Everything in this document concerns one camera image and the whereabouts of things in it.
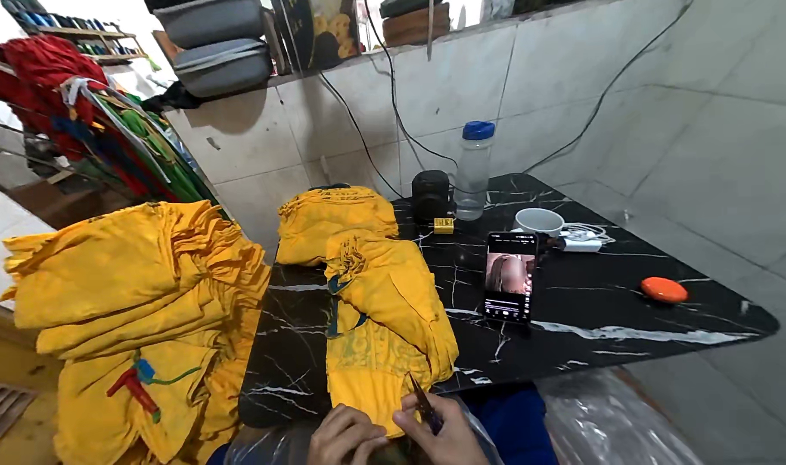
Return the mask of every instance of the white mug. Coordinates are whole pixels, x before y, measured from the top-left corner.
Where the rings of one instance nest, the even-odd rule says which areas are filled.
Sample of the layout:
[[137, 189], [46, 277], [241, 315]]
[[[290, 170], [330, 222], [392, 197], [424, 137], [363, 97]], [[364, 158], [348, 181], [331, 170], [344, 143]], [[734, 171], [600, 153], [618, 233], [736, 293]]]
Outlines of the white mug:
[[543, 233], [558, 238], [565, 220], [557, 212], [544, 208], [524, 208], [513, 217], [513, 230]]

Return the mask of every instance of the scissors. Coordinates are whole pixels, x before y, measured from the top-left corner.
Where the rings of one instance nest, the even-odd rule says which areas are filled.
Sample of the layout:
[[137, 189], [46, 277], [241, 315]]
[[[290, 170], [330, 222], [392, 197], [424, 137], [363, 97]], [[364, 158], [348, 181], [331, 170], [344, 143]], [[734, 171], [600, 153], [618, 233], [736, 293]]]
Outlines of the scissors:
[[441, 431], [441, 427], [444, 423], [441, 421], [441, 417], [439, 417], [436, 410], [430, 405], [430, 402], [428, 402], [428, 396], [424, 395], [422, 386], [419, 386], [419, 383], [416, 382], [410, 372], [407, 372], [407, 374], [410, 376], [410, 382], [413, 384], [413, 392], [416, 393], [416, 399], [419, 402], [416, 404], [416, 409], [422, 416], [422, 420], [426, 421], [428, 426], [430, 426], [430, 432], [433, 433], [433, 436], [436, 436], [439, 434], [439, 431]]

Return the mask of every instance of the phone screen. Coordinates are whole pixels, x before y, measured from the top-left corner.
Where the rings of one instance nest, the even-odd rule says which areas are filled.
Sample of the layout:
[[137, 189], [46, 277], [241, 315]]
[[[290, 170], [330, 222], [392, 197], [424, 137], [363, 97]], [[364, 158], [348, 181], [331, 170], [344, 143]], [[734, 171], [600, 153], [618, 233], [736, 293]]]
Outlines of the phone screen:
[[485, 317], [531, 319], [537, 238], [528, 232], [491, 232], [485, 268]]

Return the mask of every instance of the stack of yellow shirts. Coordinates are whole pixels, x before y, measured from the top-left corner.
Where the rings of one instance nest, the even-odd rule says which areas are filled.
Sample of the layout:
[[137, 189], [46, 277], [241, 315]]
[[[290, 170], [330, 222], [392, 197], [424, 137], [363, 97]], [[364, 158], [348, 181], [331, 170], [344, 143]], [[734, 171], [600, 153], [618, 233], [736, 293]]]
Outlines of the stack of yellow shirts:
[[278, 262], [325, 261], [340, 298], [326, 344], [330, 401], [367, 413], [389, 437], [404, 434], [393, 412], [412, 390], [408, 372], [427, 390], [452, 375], [459, 354], [419, 248], [389, 238], [393, 206], [364, 187], [313, 189], [278, 214]]
[[[145, 204], [57, 232], [10, 238], [5, 269], [20, 328], [66, 360], [55, 446], [67, 465], [205, 462], [231, 439], [270, 269], [263, 249], [208, 201]], [[160, 423], [128, 389], [133, 356]]]

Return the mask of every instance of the plastic water bottle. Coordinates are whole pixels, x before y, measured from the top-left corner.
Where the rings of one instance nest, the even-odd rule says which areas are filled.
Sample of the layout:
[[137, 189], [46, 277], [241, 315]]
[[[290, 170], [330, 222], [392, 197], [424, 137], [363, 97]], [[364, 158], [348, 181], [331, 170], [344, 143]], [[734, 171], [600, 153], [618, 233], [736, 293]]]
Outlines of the plastic water bottle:
[[453, 191], [458, 219], [474, 220], [485, 210], [495, 129], [492, 122], [471, 121], [461, 132], [461, 162]]

